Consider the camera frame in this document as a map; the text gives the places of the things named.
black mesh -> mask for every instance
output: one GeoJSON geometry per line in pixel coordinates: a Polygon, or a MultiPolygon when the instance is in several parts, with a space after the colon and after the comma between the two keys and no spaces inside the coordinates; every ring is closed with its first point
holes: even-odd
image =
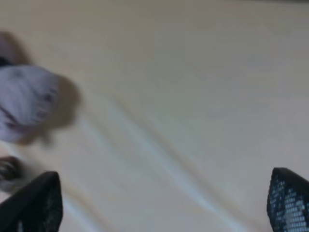
{"type": "Polygon", "coordinates": [[[57,232],[62,216],[59,175],[46,172],[0,205],[0,232],[57,232]]]}
{"type": "Polygon", "coordinates": [[[267,214],[274,232],[309,232],[309,182],[286,168],[272,172],[267,214]]]}

beige surface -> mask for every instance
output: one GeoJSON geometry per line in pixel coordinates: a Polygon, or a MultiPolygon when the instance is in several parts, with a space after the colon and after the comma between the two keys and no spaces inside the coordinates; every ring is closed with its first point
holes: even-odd
{"type": "Polygon", "coordinates": [[[49,143],[11,148],[59,171],[102,231],[269,232],[272,168],[309,178],[308,12],[288,1],[2,0],[0,26],[81,99],[61,127],[67,93],[49,143]]]}

black object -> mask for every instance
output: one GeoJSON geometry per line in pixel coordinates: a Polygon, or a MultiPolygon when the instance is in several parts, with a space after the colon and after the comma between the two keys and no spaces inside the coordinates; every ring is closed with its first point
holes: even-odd
{"type": "Polygon", "coordinates": [[[267,214],[274,232],[309,232],[309,182],[287,168],[274,168],[267,214]]]}
{"type": "Polygon", "coordinates": [[[59,175],[46,172],[0,204],[0,232],[57,232],[62,217],[59,175]]]}

cream background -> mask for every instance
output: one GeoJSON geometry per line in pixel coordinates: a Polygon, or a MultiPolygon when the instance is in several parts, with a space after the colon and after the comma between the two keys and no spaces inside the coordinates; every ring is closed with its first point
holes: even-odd
{"type": "Polygon", "coordinates": [[[270,232],[272,168],[309,178],[308,25],[306,2],[2,0],[81,98],[49,144],[6,147],[59,171],[63,231],[270,232]]]}

